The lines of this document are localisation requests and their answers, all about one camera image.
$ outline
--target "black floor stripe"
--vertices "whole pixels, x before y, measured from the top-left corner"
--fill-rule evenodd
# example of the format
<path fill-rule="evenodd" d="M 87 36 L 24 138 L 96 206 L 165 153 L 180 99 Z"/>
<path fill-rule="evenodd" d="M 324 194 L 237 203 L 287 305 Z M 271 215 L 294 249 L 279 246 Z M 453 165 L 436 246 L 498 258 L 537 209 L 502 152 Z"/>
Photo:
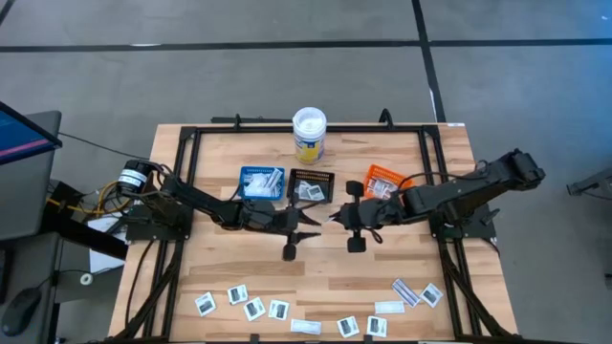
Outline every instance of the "black floor stripe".
<path fill-rule="evenodd" d="M 433 40 L 431 47 L 570 47 L 607 46 L 612 38 Z"/>
<path fill-rule="evenodd" d="M 436 69 L 433 65 L 433 56 L 431 55 L 431 49 L 429 48 L 429 39 L 427 38 L 427 30 L 425 25 L 425 18 L 423 17 L 423 9 L 421 9 L 421 2 L 419 0 L 412 0 L 412 8 L 414 9 L 414 18 L 417 23 L 417 30 L 419 31 L 419 41 L 421 42 L 421 52 L 423 53 L 423 62 L 425 63 L 425 71 L 427 75 L 427 84 L 431 91 L 431 97 L 433 99 L 434 115 L 436 121 L 446 122 L 447 115 L 444 112 L 444 105 L 442 105 L 442 95 L 440 94 L 440 86 L 438 84 L 438 77 L 436 76 Z"/>
<path fill-rule="evenodd" d="M 118 44 L 75 46 L 5 46 L 0 53 L 91 53 L 91 52 L 160 52 L 160 51 L 218 51 L 268 49 L 330 49 L 330 48 L 402 48 L 419 47 L 416 40 L 323 40 L 236 43 L 178 43 L 178 44 Z"/>
<path fill-rule="evenodd" d="M 0 11 L 0 26 L 4 23 L 4 19 L 9 15 L 9 11 L 12 8 L 12 5 L 15 3 L 15 0 L 7 0 L 7 3 L 4 4 L 4 7 Z"/>

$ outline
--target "black metal frame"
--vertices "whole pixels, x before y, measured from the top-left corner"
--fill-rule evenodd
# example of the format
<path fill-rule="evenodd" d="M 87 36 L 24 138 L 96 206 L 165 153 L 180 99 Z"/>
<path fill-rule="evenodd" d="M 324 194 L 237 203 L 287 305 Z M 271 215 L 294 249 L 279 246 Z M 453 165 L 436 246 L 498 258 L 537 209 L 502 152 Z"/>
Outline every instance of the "black metal frame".
<path fill-rule="evenodd" d="M 189 185 L 193 185 L 195 180 L 195 172 L 196 165 L 198 159 L 198 153 L 200 151 L 202 135 L 204 134 L 236 134 L 236 133 L 292 133 L 293 127 L 291 125 L 284 126 L 266 126 L 266 125 L 242 125 L 242 120 L 240 117 L 237 117 L 233 125 L 223 126 L 223 127 L 192 127 L 186 126 L 183 127 L 180 134 L 179 145 L 177 147 L 176 160 L 174 163 L 174 173 L 177 176 L 181 175 L 182 172 L 182 162 L 186 154 L 186 143 L 187 140 L 193 138 L 193 144 L 191 149 L 191 154 L 189 158 L 189 165 L 187 168 L 187 176 L 186 182 Z M 423 124 L 423 125 L 396 125 L 393 123 L 393 119 L 389 114 L 388 110 L 384 109 L 382 111 L 381 117 L 379 119 L 379 123 L 381 124 L 372 124 L 372 125 L 351 125 L 351 124 L 340 124 L 340 125 L 329 125 L 327 127 L 328 133 L 414 133 L 418 135 L 419 145 L 421 149 L 421 155 L 423 158 L 423 168 L 425 172 L 432 172 L 431 161 L 429 157 L 428 147 L 427 147 L 427 136 L 429 136 L 433 141 L 433 146 L 435 150 L 435 157 L 438 163 L 440 172 L 446 172 L 446 162 L 444 159 L 442 142 L 440 139 L 440 131 L 437 124 Z M 431 175 L 426 176 L 426 181 L 428 184 L 434 184 L 433 177 Z M 431 228 L 432 233 L 436 232 L 436 228 Z M 438 247 L 439 252 L 442 256 L 444 251 L 447 251 L 447 244 L 443 238 L 438 238 Z M 466 281 L 468 286 L 470 286 L 470 275 L 468 271 L 468 263 L 466 260 L 466 255 L 462 243 L 462 239 L 455 239 L 454 247 L 457 251 L 457 262 L 459 265 L 460 273 L 463 279 Z M 182 255 L 183 249 L 185 246 L 184 241 L 179 241 L 176 243 L 175 250 L 179 250 Z M 162 273 L 164 271 L 164 261 L 167 253 L 167 242 L 160 242 L 160 247 L 158 251 L 157 261 L 155 265 L 155 271 L 153 276 L 153 284 L 152 287 L 160 280 Z M 455 339 L 458 339 L 463 335 L 463 329 L 461 326 L 461 317 L 459 314 L 459 308 L 457 304 L 457 296 L 455 294 L 454 284 L 452 279 L 448 273 L 444 272 L 445 286 L 447 289 L 447 297 L 448 297 L 448 306 L 450 311 L 450 319 L 452 323 L 453 334 Z M 165 303 L 165 312 L 164 312 L 164 321 L 162 327 L 162 337 L 169 338 L 170 330 L 172 325 L 172 317 L 174 313 L 174 305 L 176 301 L 176 289 L 178 286 L 178 274 L 174 276 L 171 280 L 168 287 L 168 297 Z M 478 316 L 473 311 L 471 305 L 468 305 L 468 310 L 470 312 L 470 325 L 472 328 L 472 334 L 480 336 L 482 333 L 480 331 L 480 322 Z M 152 324 L 153 318 L 155 316 L 155 308 L 153 312 L 149 314 L 149 317 L 144 322 L 144 331 L 143 336 L 150 336 L 152 334 Z"/>

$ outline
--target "blue box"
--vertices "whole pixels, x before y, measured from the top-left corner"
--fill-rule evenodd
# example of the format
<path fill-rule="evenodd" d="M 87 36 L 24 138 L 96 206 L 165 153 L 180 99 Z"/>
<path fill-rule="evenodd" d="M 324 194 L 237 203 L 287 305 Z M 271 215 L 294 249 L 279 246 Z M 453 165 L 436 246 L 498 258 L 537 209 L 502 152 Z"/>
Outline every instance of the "blue box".
<path fill-rule="evenodd" d="M 280 179 L 278 182 L 280 183 L 280 192 L 278 193 L 278 197 L 265 197 L 265 196 L 245 196 L 245 177 L 247 175 L 252 175 L 255 173 L 266 173 L 272 174 L 274 169 L 280 171 Z M 269 200 L 269 201 L 278 201 L 283 197 L 285 191 L 285 169 L 283 167 L 269 167 L 269 166 L 242 166 L 240 169 L 240 189 L 238 190 L 238 196 L 246 200 Z"/>

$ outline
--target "computer monitor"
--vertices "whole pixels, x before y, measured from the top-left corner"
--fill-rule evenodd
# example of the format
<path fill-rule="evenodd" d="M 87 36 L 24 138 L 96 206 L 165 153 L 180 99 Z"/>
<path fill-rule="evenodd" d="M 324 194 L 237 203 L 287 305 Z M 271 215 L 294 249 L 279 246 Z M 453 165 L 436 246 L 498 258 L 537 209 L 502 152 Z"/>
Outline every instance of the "computer monitor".
<path fill-rule="evenodd" d="M 61 147 L 61 141 L 0 102 L 0 165 Z"/>

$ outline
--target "monitor screen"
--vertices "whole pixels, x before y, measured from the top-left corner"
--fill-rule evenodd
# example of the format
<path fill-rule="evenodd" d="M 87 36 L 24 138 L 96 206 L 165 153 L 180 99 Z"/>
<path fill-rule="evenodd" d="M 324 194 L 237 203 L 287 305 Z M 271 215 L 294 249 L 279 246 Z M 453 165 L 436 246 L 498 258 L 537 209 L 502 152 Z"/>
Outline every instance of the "monitor screen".
<path fill-rule="evenodd" d="M 0 164 L 53 149 L 55 143 L 0 110 Z"/>

